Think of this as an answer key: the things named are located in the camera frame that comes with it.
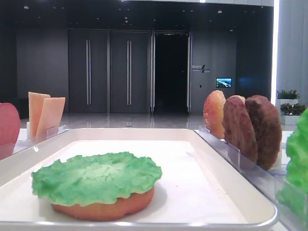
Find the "right clear acrylic rail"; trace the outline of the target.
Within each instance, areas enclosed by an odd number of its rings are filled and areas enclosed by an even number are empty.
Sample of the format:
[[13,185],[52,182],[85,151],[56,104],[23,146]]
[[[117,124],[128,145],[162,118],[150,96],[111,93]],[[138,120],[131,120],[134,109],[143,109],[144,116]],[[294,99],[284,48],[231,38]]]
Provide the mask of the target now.
[[213,136],[206,128],[200,126],[196,132],[278,207],[280,222],[287,230],[308,229],[308,195],[287,181],[284,165],[265,171],[243,156],[239,149]]

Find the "inner brown meat patty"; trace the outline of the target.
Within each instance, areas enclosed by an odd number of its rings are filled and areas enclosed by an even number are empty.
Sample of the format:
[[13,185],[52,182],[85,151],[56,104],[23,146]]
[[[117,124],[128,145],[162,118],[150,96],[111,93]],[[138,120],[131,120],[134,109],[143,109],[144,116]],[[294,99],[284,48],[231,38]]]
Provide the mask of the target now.
[[222,125],[226,142],[238,148],[243,156],[255,164],[258,146],[244,97],[233,95],[226,100]]

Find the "green lettuce leaf on tray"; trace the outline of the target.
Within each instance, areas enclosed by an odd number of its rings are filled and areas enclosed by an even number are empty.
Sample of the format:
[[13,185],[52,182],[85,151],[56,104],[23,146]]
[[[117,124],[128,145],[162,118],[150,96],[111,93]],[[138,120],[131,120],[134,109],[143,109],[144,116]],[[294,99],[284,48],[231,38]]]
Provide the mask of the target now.
[[162,177],[149,157],[130,152],[76,155],[32,172],[32,193],[56,205],[114,204],[117,199],[143,194]]

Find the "dark double door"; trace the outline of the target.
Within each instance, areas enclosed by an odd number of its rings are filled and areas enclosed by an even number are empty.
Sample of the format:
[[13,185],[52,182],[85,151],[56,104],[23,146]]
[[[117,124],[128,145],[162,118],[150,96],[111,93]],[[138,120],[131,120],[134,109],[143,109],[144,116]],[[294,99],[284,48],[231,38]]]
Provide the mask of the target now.
[[148,31],[70,29],[69,111],[148,113]]

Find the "lower potted plant planter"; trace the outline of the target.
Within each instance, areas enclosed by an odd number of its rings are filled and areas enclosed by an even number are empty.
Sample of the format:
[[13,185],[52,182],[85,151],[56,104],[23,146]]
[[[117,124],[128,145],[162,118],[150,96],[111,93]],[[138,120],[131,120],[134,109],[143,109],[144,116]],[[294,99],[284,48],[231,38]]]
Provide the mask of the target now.
[[303,104],[289,104],[281,105],[281,123],[283,125],[295,125],[299,116],[306,110]]

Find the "white rectangular tray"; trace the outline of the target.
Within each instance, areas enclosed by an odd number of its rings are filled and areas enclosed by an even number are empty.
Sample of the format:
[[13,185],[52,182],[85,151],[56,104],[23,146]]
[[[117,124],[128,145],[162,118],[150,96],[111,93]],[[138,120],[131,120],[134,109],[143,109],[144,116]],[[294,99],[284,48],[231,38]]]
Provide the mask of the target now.
[[[31,173],[55,160],[123,151],[150,157],[163,172],[150,205],[135,215],[79,221],[32,194]],[[72,129],[0,163],[3,231],[269,231],[278,219],[276,205],[189,129]]]

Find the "wall display screen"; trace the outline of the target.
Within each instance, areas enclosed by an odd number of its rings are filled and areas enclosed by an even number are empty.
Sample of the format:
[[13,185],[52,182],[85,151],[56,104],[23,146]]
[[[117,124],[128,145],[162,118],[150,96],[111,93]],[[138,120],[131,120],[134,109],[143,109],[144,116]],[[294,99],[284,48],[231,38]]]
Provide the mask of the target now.
[[231,88],[232,78],[216,78],[216,88]]

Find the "green lettuce leaf in holder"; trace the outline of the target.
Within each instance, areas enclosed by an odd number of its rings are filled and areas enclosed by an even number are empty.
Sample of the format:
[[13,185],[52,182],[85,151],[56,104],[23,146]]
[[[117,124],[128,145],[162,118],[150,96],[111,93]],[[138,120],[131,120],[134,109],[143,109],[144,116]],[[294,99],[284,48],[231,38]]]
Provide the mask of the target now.
[[308,220],[308,112],[305,111],[297,120],[297,128],[287,138],[286,180],[288,183],[278,192],[278,201]]

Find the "bottom bun slice on tray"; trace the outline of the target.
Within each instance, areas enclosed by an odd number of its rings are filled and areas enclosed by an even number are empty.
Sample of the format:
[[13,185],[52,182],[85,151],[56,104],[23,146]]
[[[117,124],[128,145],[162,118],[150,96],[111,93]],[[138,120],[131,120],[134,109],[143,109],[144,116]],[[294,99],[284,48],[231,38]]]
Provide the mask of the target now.
[[89,221],[114,221],[144,210],[151,202],[154,188],[145,193],[133,193],[129,198],[118,198],[113,204],[93,203],[87,206],[52,204],[52,208],[73,218]]

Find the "potted plant planter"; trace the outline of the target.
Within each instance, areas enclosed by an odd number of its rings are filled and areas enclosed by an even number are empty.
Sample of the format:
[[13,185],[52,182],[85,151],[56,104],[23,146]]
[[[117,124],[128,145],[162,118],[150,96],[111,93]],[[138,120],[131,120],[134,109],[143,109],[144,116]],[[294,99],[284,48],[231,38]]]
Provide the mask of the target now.
[[298,99],[299,93],[297,90],[278,90],[276,93],[276,106],[280,110],[282,104],[288,103],[290,105],[294,105],[298,103]]
[[303,104],[289,104],[281,105],[281,123],[283,125],[295,125],[299,116],[306,110]]

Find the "upper potted plant planter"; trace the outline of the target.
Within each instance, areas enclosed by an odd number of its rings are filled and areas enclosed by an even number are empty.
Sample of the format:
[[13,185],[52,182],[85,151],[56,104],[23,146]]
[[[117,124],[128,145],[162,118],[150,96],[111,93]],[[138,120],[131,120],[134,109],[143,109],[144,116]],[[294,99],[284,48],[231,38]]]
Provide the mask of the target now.
[[297,90],[278,90],[276,93],[276,106],[280,110],[282,104],[288,103],[290,105],[294,105],[298,103],[298,99],[299,93]]

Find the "left clear acrylic rail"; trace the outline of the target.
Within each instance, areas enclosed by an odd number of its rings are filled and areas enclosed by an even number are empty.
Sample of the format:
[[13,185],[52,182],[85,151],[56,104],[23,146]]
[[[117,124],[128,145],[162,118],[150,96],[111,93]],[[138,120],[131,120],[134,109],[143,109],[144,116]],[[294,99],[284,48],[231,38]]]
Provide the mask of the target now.
[[61,134],[65,131],[69,130],[66,125],[63,125],[59,128],[51,128],[47,130],[45,134],[40,134],[36,137],[18,140],[15,144],[6,144],[0,147],[0,159],[3,160],[9,156],[12,156],[24,149],[27,149],[31,146],[36,146],[37,144],[46,141],[58,134]]

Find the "orange cheese slice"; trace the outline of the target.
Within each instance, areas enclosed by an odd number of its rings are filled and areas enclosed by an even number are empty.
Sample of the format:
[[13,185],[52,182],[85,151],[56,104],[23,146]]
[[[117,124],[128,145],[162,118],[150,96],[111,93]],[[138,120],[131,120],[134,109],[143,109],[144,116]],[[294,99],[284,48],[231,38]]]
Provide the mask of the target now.
[[49,94],[28,92],[30,138],[37,134],[44,99],[50,97]]
[[45,98],[36,135],[58,128],[62,119],[65,97]]

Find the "front orange cheese slice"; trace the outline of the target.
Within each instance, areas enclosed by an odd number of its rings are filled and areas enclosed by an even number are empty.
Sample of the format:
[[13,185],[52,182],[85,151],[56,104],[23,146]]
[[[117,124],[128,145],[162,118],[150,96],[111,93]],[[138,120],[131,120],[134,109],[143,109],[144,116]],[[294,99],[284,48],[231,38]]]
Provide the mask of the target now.
[[62,119],[65,97],[45,98],[36,135],[58,128]]

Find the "rear orange cheese slice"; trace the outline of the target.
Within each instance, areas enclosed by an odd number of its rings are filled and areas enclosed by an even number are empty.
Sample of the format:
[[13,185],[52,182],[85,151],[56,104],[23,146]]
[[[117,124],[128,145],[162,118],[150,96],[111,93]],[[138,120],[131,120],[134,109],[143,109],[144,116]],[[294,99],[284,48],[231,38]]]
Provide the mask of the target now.
[[50,97],[49,94],[28,92],[30,138],[37,134],[44,99]]

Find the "brown meat patty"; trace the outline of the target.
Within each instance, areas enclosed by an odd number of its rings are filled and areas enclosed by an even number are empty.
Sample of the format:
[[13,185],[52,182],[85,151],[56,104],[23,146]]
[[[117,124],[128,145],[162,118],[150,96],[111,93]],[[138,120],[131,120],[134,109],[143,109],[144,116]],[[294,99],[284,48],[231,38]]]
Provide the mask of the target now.
[[226,142],[238,148],[243,156],[255,164],[258,146],[244,97],[233,95],[226,100],[222,125]]
[[245,106],[256,136],[257,165],[264,170],[269,170],[278,158],[282,140],[278,109],[268,98],[261,95],[248,97],[245,100]]

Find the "outer brown meat patty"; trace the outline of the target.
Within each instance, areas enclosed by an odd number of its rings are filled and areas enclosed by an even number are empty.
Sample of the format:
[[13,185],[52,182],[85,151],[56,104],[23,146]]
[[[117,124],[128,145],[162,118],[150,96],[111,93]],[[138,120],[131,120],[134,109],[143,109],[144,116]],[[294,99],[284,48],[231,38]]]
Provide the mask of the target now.
[[245,106],[256,136],[257,165],[264,170],[269,170],[278,158],[282,140],[278,109],[268,98],[261,95],[248,97],[245,100]]

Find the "clear acrylic rail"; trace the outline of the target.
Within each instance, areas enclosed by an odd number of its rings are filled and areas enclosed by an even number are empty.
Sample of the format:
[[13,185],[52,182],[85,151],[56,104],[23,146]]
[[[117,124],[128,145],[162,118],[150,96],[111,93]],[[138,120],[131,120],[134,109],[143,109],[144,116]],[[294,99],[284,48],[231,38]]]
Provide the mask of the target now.
[[6,144],[0,147],[0,159],[3,160],[9,156],[12,156],[24,149],[27,149],[31,146],[36,146],[37,144],[46,141],[58,134],[61,134],[65,131],[69,130],[66,125],[63,125],[59,128],[51,128],[47,130],[45,134],[40,134],[36,137],[18,140],[15,144]]
[[265,171],[243,156],[239,149],[213,136],[206,128],[200,126],[196,132],[278,207],[280,222],[287,230],[308,229],[308,195],[287,181],[284,165]]

